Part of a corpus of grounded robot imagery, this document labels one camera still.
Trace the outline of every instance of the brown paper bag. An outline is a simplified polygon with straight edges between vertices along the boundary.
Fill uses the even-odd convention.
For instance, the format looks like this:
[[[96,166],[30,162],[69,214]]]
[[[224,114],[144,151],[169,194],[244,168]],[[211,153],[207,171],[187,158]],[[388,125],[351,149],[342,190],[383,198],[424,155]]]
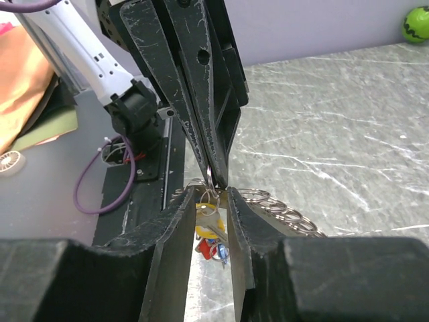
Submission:
[[[22,26],[0,36],[0,154],[19,134],[53,75]]]

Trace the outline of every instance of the green ball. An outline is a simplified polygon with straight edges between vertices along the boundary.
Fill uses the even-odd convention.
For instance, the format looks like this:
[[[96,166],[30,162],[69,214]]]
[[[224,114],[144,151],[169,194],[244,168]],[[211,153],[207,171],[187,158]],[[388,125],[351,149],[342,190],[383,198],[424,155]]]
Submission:
[[[409,42],[424,42],[429,39],[429,6],[417,7],[407,14],[402,34]]]

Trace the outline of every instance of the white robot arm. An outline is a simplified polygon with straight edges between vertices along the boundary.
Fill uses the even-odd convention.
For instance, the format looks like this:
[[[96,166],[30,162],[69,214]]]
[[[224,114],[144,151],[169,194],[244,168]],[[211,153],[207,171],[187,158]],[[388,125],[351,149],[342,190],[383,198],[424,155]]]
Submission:
[[[41,7],[40,0],[13,0],[8,5]],[[110,55],[70,0],[37,12],[25,8],[15,12],[39,26],[83,74],[111,115],[113,128],[128,139],[133,152],[146,152],[157,145],[161,136],[156,128],[156,95]]]
[[[13,3],[38,1],[14,0]],[[112,103],[113,94],[121,96],[132,86],[133,75],[110,55],[69,0],[24,15],[38,25],[77,67],[103,106]]]

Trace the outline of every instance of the mounting hole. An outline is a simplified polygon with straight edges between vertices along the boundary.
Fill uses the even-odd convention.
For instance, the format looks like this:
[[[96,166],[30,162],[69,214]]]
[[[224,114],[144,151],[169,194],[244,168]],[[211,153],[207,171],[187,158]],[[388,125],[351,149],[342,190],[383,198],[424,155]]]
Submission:
[[[177,0],[177,2],[182,8],[187,8],[190,6],[190,0]]]
[[[207,50],[200,50],[198,52],[198,61],[201,65],[207,65],[210,62],[210,54]]]

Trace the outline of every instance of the white fan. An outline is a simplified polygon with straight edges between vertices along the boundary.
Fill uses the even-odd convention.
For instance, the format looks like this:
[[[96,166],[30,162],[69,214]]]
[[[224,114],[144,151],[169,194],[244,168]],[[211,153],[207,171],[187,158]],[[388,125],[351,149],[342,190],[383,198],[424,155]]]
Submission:
[[[18,151],[9,151],[0,156],[0,176],[11,176],[20,171],[25,158]]]

